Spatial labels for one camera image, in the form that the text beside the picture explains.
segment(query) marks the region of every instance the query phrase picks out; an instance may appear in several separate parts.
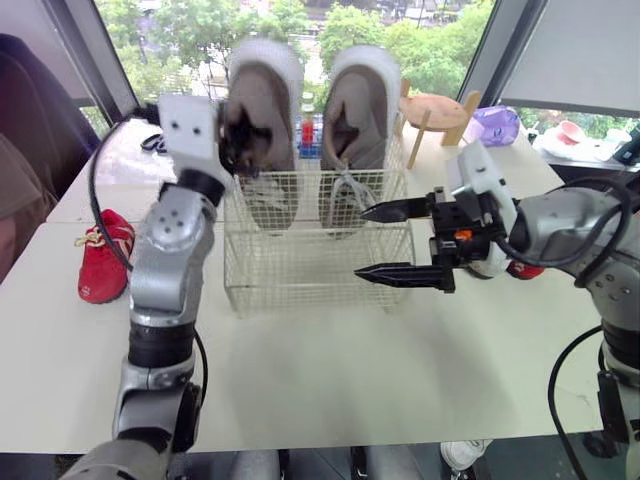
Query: white sneaker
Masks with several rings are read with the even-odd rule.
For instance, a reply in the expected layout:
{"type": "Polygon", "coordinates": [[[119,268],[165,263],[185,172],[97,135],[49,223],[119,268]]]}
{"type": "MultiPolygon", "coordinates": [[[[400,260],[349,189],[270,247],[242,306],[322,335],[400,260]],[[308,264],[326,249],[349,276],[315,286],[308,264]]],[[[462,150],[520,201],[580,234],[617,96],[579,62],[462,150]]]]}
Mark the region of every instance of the white sneaker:
{"type": "Polygon", "coordinates": [[[302,67],[287,45],[249,39],[231,52],[223,135],[245,201],[263,229],[288,228],[298,209],[295,119],[302,67]]]}
{"type": "Polygon", "coordinates": [[[324,110],[320,167],[320,220],[325,228],[364,224],[362,210],[376,203],[382,175],[346,173],[380,170],[393,136],[400,99],[400,68],[379,47],[361,45],[340,53],[331,69],[324,110]]]}
{"type": "Polygon", "coordinates": [[[452,470],[462,472],[479,459],[493,440],[470,440],[464,442],[442,442],[440,453],[452,470]]]}

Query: purple object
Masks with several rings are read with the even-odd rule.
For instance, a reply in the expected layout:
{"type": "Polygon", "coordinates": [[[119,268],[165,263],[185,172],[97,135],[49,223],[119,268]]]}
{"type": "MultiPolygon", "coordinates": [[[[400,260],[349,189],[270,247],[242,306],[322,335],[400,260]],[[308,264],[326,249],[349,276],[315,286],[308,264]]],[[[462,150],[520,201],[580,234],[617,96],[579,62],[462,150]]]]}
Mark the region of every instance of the purple object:
{"type": "Polygon", "coordinates": [[[519,131],[518,114],[504,105],[497,105],[476,110],[464,136],[469,143],[480,140],[485,147],[503,147],[511,145],[519,131]]]}

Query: shoelace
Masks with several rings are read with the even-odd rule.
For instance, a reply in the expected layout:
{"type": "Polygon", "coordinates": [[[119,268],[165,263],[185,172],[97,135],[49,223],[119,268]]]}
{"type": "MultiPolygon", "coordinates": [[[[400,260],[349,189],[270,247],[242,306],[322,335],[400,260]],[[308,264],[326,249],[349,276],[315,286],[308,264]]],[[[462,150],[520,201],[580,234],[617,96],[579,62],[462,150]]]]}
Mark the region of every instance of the shoelace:
{"type": "Polygon", "coordinates": [[[331,197],[329,198],[329,215],[327,223],[331,225],[333,223],[333,215],[335,213],[336,201],[338,200],[338,192],[344,186],[350,187],[353,192],[353,197],[343,197],[341,200],[357,205],[361,212],[369,207],[372,207],[376,203],[376,199],[371,192],[371,189],[360,182],[358,182],[348,169],[344,169],[340,172],[340,176],[333,182],[331,188],[331,197]]]}
{"type": "Polygon", "coordinates": [[[285,191],[275,179],[257,177],[248,180],[243,191],[249,202],[261,202],[276,210],[289,210],[285,191]]]}
{"type": "Polygon", "coordinates": [[[98,227],[93,227],[89,233],[85,233],[82,237],[76,238],[73,244],[76,247],[86,245],[87,247],[98,248],[104,246],[105,241],[98,227]]]}

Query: wooden stool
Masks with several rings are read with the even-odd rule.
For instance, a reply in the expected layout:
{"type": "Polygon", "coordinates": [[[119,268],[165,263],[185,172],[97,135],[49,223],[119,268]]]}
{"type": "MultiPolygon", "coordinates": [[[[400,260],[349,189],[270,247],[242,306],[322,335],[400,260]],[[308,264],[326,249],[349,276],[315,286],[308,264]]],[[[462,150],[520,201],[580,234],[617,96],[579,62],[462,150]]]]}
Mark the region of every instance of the wooden stool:
{"type": "Polygon", "coordinates": [[[409,97],[409,87],[409,80],[404,78],[399,109],[405,120],[412,127],[418,129],[418,136],[407,164],[407,168],[411,169],[416,161],[416,155],[425,131],[445,132],[440,142],[443,147],[455,146],[460,143],[471,114],[480,103],[482,94],[477,91],[471,92],[462,106],[449,97],[431,93],[409,97]]]}

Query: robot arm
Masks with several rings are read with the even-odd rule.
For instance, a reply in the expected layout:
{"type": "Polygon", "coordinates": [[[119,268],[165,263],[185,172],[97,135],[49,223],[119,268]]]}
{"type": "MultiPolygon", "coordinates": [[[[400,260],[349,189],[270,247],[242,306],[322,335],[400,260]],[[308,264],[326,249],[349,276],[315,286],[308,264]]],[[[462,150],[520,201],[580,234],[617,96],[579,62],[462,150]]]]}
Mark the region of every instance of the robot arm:
{"type": "Polygon", "coordinates": [[[453,268],[480,265],[473,268],[476,273],[487,266],[495,271],[507,258],[496,253],[499,247],[502,255],[575,277],[602,317],[608,367],[599,374],[603,424],[613,438],[631,444],[627,478],[640,478],[640,218],[632,215],[629,193],[616,185],[608,193],[567,186],[506,201],[505,182],[479,143],[468,146],[452,167],[455,201],[445,201],[439,187],[426,197],[378,204],[362,215],[383,223],[429,216],[432,265],[373,265],[356,275],[452,293],[453,268]]]}
{"type": "Polygon", "coordinates": [[[159,480],[171,456],[196,438],[205,392],[190,380],[202,267],[213,246],[216,207],[232,177],[218,157],[214,104],[164,96],[159,107],[178,182],[162,187],[133,253],[129,353],[114,440],[82,457],[67,480],[159,480]]]}

